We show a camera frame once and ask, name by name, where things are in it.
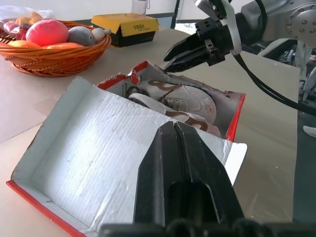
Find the table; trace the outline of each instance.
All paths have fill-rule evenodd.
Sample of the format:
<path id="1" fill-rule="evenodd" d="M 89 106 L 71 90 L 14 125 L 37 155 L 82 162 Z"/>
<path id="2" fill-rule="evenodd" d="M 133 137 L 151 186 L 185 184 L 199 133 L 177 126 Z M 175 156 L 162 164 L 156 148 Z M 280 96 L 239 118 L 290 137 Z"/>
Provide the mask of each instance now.
<path id="1" fill-rule="evenodd" d="M 144 60 L 160 65 L 167 50 L 185 37 L 184 32 L 168 29 L 157 32 L 153 42 L 109 48 L 100 60 L 79 75 L 97 84 L 118 72 L 129 72 Z M 261 80 L 297 101 L 297 68 L 248 53 L 242 56 Z M 38 124 L 45 120 L 74 76 L 33 77 L 14 70 L 2 59 L 0 72 L 1 232 L 12 237 L 68 236 L 10 190 L 5 181 L 33 139 Z M 236 142 L 246 143 L 248 153 L 234 185 L 237 197 L 248 218 L 291 221 L 297 112 L 261 92 L 231 55 L 211 68 L 203 64 L 181 74 L 220 90 L 246 93 Z"/>

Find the yellow box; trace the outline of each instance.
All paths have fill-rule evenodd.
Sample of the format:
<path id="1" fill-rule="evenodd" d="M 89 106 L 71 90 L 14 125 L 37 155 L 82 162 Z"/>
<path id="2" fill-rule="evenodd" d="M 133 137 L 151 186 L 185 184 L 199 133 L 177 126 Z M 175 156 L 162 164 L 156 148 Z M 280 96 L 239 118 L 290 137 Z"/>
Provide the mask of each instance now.
<path id="1" fill-rule="evenodd" d="M 134 13 L 98 15 L 92 18 L 91 23 L 111 29 L 112 42 L 118 46 L 152 41 L 159 30 L 157 19 Z"/>

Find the black cable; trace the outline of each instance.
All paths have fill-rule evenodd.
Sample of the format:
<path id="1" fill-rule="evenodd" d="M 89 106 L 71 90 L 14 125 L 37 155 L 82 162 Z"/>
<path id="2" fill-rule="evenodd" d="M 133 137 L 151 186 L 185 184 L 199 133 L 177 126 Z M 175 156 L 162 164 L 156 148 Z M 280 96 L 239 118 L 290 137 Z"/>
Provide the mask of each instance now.
<path id="1" fill-rule="evenodd" d="M 266 30 L 266 26 L 267 26 L 267 21 L 268 21 L 268 17 L 267 17 L 267 12 L 265 9 L 265 6 L 263 5 L 261 0 L 255 0 L 260 8 L 261 11 L 261 29 L 260 29 L 260 36 L 262 37 L 265 30 Z M 298 111 L 302 111 L 304 113 L 310 114 L 310 115 L 314 115 L 316 116 L 316 110 L 306 106 L 304 104 L 298 104 L 288 98 L 286 98 L 285 96 L 281 95 L 280 93 L 276 92 L 275 90 L 273 90 L 272 88 L 270 88 L 269 86 L 267 86 L 265 83 L 263 83 L 260 79 L 258 79 L 247 67 L 247 65 L 245 64 L 243 58 L 241 57 L 240 54 L 238 55 L 234 55 L 236 61 L 240 64 L 240 66 L 247 72 L 247 74 L 249 75 L 249 77 L 252 79 L 252 81 L 256 84 L 256 86 L 261 89 L 264 93 L 266 93 L 267 95 L 269 95 L 270 97 L 274 98 L 275 100 L 293 108 L 296 109 Z"/>

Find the sneaker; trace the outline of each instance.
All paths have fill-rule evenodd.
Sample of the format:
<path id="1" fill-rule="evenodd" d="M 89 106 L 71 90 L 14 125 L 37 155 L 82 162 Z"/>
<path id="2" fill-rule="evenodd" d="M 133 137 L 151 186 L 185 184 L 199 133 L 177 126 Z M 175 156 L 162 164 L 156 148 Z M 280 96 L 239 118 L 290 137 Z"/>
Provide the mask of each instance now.
<path id="1" fill-rule="evenodd" d="M 304 132 L 306 132 L 308 135 L 316 138 L 316 127 L 303 127 Z"/>
<path id="2" fill-rule="evenodd" d="M 201 89 L 153 80 L 143 81 L 137 87 L 175 111 L 199 115 L 210 124 L 215 121 L 215 103 L 211 96 Z"/>
<path id="3" fill-rule="evenodd" d="M 175 120 L 186 123 L 187 125 L 190 125 L 194 128 L 211 133 L 217 137 L 221 137 L 221 133 L 219 132 L 218 128 L 208 123 L 205 118 L 199 115 L 181 112 L 181 111 L 175 111 L 172 108 L 165 106 L 163 103 L 158 102 L 157 100 L 154 100 L 151 97 L 148 97 L 146 95 L 139 94 L 139 93 L 131 94 L 128 97 L 128 99 L 137 104 L 140 104 L 149 109 L 152 109 L 160 114 L 166 115 Z"/>

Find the wicker basket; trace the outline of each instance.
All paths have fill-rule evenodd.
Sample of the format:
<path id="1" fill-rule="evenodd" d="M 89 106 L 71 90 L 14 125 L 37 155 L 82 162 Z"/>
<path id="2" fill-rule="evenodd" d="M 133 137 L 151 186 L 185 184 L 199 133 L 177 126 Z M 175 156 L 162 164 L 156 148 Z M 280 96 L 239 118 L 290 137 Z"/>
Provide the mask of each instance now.
<path id="1" fill-rule="evenodd" d="M 68 28 L 84 26 L 76 22 L 61 21 Z M 9 43 L 15 40 L 0 29 L 0 42 Z M 13 66 L 23 72 L 40 77 L 65 77 L 84 71 L 98 60 L 107 47 L 111 45 L 111 37 L 106 36 L 102 42 L 94 46 L 71 49 L 32 49 L 0 47 L 0 55 L 12 62 Z"/>

